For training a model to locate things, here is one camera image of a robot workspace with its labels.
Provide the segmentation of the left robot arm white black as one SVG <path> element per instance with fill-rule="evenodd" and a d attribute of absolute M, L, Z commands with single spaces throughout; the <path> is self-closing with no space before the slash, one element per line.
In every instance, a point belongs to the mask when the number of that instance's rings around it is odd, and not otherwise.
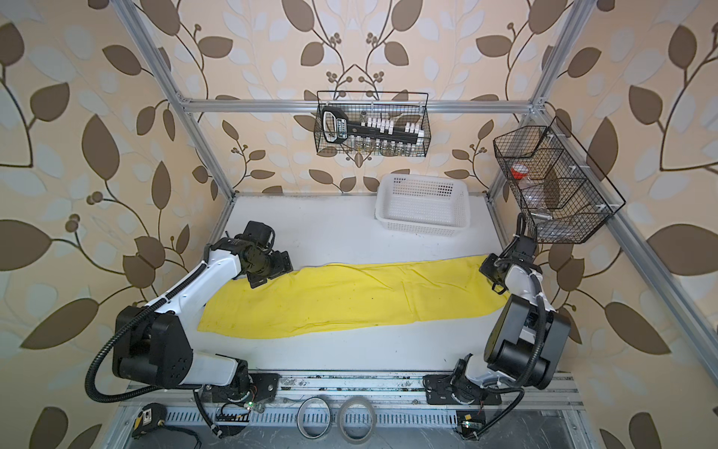
<path fill-rule="evenodd" d="M 255 400 L 256 387 L 246 361 L 194 350 L 187 329 L 226 284 L 245 278 L 250 288 L 292 272 L 288 252 L 275 249 L 276 233 L 250 221 L 234 237 L 206 246 L 201 262 L 166 293 L 143 307 L 128 306 L 116 319 L 115 333 L 90 364 L 85 393 L 98 403 L 130 400 L 157 390 L 218 387 L 228 400 Z M 106 394 L 95 384 L 99 369 L 111 357 L 113 374 L 141 387 Z"/>

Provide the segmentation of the white plastic perforated basket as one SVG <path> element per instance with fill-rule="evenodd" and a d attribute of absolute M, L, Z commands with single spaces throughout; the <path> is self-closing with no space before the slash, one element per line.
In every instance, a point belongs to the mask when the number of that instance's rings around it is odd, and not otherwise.
<path fill-rule="evenodd" d="M 390 174 L 377 192 L 375 218 L 386 229 L 454 237 L 469 229 L 469 190 L 463 181 Z"/>

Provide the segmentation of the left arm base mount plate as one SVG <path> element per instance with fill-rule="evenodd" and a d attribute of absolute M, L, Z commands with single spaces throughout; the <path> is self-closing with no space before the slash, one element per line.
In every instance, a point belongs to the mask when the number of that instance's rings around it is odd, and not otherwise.
<path fill-rule="evenodd" d="M 202 393 L 214 403 L 272 402 L 280 390 L 279 383 L 278 373 L 248 372 L 238 374 L 224 387 L 208 385 L 202 389 Z"/>

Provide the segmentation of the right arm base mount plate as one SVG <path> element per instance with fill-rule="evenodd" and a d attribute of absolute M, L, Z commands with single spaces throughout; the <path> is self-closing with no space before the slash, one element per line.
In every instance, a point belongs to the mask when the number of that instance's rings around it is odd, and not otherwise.
<path fill-rule="evenodd" d="M 495 406 L 502 403 L 501 396 L 489 393 L 464 375 L 428 374 L 423 378 L 423 387 L 429 405 Z"/>

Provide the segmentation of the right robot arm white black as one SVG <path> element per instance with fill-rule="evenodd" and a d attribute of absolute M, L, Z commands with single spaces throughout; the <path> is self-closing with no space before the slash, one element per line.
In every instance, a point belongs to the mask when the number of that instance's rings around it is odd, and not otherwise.
<path fill-rule="evenodd" d="M 551 383 L 571 325 L 542 289 L 536 250 L 536 240 L 527 235 L 527 220 L 520 214 L 510 244 L 482 262 L 480 273 L 492 290 L 509 295 L 484 348 L 484 362 L 493 375 L 472 381 L 467 376 L 471 356 L 460 359 L 449 380 L 453 400 L 469 405 L 489 394 L 543 389 Z"/>

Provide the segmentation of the yellow trousers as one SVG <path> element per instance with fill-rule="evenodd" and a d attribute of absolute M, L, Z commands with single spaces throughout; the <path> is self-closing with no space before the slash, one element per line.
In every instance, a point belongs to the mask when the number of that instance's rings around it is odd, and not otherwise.
<path fill-rule="evenodd" d="M 232 281 L 206 305 L 198 331 L 244 340 L 484 317 L 503 308 L 484 256 L 305 268 L 250 288 Z"/>

